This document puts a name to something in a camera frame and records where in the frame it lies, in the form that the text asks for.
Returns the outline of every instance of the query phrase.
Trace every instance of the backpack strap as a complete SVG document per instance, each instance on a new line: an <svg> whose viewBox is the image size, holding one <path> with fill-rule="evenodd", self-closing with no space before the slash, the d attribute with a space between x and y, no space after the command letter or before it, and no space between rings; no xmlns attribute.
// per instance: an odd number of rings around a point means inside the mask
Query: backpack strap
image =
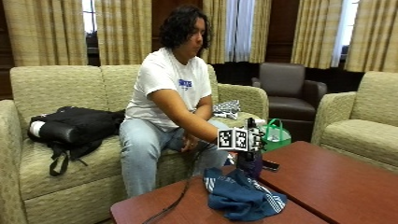
<svg viewBox="0 0 398 224"><path fill-rule="evenodd" d="M51 158L54 159L54 162L50 165L50 174L52 176L59 176L59 175L63 175L67 171L67 166L70 164L70 156L67 155L67 151L63 149L60 144L48 143L48 147L52 148L52 157ZM63 156L64 156L64 160L63 160L63 164L62 164L62 169L60 169L60 172L58 172L55 170L55 168L58 167L60 157L63 157Z"/></svg>

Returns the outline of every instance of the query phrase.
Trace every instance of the beige curtain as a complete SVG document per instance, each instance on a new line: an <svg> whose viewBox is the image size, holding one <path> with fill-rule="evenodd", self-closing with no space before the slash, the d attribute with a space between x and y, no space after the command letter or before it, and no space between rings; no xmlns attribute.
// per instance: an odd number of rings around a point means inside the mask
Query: beige curtain
<svg viewBox="0 0 398 224"><path fill-rule="evenodd" d="M292 63L332 67L333 46L344 0L301 0Z"/></svg>
<svg viewBox="0 0 398 224"><path fill-rule="evenodd" d="M398 0L361 0L346 69L398 72Z"/></svg>
<svg viewBox="0 0 398 224"><path fill-rule="evenodd" d="M249 63L264 63L269 35L272 0L256 0Z"/></svg>
<svg viewBox="0 0 398 224"><path fill-rule="evenodd" d="M225 63L227 0L203 0L203 12L211 22L212 43L201 58L208 63Z"/></svg>
<svg viewBox="0 0 398 224"><path fill-rule="evenodd" d="M16 66L87 64L82 1L3 0Z"/></svg>
<svg viewBox="0 0 398 224"><path fill-rule="evenodd" d="M152 51L152 1L96 0L102 65L137 64Z"/></svg>

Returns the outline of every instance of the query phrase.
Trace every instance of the young man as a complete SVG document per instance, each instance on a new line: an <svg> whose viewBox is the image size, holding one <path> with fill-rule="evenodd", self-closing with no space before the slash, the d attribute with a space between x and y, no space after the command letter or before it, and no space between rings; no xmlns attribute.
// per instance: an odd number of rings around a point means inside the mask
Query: young man
<svg viewBox="0 0 398 224"><path fill-rule="evenodd" d="M204 148L219 137L208 66L197 54L209 47L208 18L196 7L179 7L161 26L164 48L151 53L141 66L133 98L122 124L123 173L129 197L156 187L161 151L181 153ZM220 167L228 153L217 147L199 158L195 175Z"/></svg>

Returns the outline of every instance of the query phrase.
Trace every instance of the beige sofa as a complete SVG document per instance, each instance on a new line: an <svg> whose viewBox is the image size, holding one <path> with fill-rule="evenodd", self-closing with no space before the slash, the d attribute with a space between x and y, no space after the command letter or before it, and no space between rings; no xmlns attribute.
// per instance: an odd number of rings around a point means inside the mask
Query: beige sofa
<svg viewBox="0 0 398 224"><path fill-rule="evenodd" d="M31 66L11 69L14 101L0 101L0 223L96 223L110 218L110 207L126 199L119 136L72 162L59 177L48 174L51 149L28 139L32 116L66 105L119 111L131 98L140 65ZM239 120L268 118L268 97L255 87L219 84L209 65L215 103L240 100ZM191 154L165 150L157 186L187 177Z"/></svg>
<svg viewBox="0 0 398 224"><path fill-rule="evenodd" d="M368 72L358 91L327 94L312 142L398 174L398 73Z"/></svg>

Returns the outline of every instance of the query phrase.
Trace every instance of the green bag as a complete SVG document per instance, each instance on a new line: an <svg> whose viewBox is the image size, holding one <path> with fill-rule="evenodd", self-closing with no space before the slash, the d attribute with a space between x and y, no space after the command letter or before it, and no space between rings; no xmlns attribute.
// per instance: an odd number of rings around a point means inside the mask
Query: green bag
<svg viewBox="0 0 398 224"><path fill-rule="evenodd" d="M264 144L263 152L272 151L277 148L285 147L292 143L292 136L287 129L284 129L283 121L272 119L272 121L263 126L264 136L261 142Z"/></svg>

